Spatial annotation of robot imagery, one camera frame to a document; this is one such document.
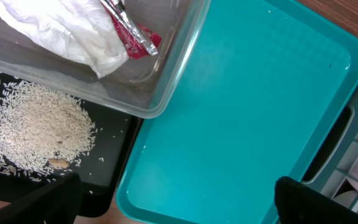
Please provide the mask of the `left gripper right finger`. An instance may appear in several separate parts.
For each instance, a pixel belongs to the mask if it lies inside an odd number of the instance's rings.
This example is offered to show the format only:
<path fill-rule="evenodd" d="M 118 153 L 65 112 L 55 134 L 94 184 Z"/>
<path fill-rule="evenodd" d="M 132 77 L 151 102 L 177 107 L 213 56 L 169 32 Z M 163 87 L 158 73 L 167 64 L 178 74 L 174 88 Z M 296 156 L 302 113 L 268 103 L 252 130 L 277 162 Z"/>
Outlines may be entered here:
<path fill-rule="evenodd" d="M 356 212 L 287 176 L 275 183 L 274 204 L 281 224 L 358 224 Z"/>

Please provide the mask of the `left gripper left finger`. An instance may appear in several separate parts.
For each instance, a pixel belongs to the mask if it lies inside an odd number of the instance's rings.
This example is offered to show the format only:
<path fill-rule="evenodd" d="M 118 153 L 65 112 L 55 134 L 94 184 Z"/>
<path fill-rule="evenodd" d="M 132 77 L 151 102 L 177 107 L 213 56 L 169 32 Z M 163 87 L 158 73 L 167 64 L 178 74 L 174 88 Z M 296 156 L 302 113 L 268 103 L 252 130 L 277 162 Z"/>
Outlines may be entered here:
<path fill-rule="evenodd" d="M 0 209 L 0 224 L 73 223 L 81 208 L 81 179 L 66 175 Z"/>

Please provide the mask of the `rice pile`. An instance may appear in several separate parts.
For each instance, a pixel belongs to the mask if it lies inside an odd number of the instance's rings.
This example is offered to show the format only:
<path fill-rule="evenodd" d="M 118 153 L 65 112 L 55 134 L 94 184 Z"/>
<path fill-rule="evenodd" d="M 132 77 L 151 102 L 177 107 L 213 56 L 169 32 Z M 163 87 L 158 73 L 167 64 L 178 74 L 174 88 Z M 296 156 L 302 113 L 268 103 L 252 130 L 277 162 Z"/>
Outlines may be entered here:
<path fill-rule="evenodd" d="M 0 74 L 0 174 L 53 182 L 79 167 L 96 143 L 83 100 Z"/>

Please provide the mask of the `white napkin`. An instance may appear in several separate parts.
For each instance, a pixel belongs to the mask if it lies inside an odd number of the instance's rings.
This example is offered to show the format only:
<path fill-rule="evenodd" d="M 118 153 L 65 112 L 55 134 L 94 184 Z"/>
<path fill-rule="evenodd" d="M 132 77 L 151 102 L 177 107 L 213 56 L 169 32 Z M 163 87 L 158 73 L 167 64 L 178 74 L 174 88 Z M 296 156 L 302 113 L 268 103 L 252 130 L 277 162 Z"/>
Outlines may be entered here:
<path fill-rule="evenodd" d="M 129 58 L 99 0 L 0 0 L 0 18 L 37 45 L 105 77 Z"/>

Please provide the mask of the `red snack wrapper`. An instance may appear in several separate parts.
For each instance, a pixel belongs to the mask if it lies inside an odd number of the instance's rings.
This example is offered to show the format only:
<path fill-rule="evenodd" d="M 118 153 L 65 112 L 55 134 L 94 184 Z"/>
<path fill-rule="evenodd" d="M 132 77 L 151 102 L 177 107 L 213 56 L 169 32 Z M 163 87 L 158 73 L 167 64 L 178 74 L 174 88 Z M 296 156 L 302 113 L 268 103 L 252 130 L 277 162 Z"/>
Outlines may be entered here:
<path fill-rule="evenodd" d="M 116 32 L 126 48 L 131 59 L 139 59 L 158 55 L 158 46 L 162 38 L 135 20 L 126 12 L 122 1 L 100 0 L 105 10 L 110 14 Z"/>

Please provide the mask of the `grey dishwasher rack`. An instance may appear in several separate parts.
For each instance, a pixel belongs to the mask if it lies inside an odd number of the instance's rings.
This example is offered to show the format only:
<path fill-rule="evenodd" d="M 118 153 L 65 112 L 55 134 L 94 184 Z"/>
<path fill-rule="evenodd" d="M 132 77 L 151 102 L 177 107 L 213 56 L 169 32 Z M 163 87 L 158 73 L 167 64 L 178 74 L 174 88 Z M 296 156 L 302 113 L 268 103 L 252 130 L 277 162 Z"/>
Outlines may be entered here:
<path fill-rule="evenodd" d="M 349 170 L 358 157 L 358 149 L 352 144 L 358 140 L 358 87 L 326 139 L 326 147 L 332 151 L 326 158 L 319 158 L 320 168 L 306 176 L 303 184 L 333 200 L 336 196 L 356 190 L 348 181 Z M 349 210 L 358 211 L 358 194 Z"/>

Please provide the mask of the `black tray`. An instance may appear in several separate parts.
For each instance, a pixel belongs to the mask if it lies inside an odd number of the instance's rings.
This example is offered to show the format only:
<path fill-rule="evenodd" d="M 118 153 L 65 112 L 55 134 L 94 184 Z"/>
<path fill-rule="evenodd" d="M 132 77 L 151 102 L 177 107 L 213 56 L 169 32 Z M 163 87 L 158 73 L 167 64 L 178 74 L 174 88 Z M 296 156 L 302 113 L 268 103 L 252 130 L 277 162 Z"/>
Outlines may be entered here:
<path fill-rule="evenodd" d="M 9 81 L 17 78 L 2 72 L 0 74 Z M 70 166 L 71 171 L 65 175 L 55 174 L 53 182 L 72 173 L 78 174 L 83 194 L 80 215 L 98 217 L 110 208 L 124 161 L 142 121 L 86 100 L 83 102 L 83 108 L 98 129 L 95 146 L 88 156 L 81 158 L 79 167 Z M 13 202 L 53 182 L 33 182 L 24 177 L 0 174 L 0 201 Z"/>

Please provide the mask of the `teal serving tray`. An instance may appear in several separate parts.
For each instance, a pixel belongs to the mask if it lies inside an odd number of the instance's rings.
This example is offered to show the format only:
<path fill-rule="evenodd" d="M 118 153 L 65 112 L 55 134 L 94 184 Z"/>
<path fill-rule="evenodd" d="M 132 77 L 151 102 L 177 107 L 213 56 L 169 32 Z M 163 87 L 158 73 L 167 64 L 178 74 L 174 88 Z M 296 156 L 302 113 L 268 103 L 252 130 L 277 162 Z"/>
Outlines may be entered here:
<path fill-rule="evenodd" d="M 358 85 L 358 38 L 297 1 L 219 1 L 116 199 L 147 223 L 275 223 Z"/>

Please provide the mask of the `clear plastic bin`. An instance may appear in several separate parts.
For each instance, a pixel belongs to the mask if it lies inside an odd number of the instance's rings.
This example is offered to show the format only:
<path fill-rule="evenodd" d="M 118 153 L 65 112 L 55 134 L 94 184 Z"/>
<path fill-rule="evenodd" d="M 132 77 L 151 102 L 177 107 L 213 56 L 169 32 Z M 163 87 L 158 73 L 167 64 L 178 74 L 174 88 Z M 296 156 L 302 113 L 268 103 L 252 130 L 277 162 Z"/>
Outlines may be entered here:
<path fill-rule="evenodd" d="M 125 1 L 128 15 L 162 38 L 156 56 L 98 78 L 88 66 L 36 45 L 0 18 L 0 72 L 141 118 L 166 108 L 208 13 L 209 1 Z"/>

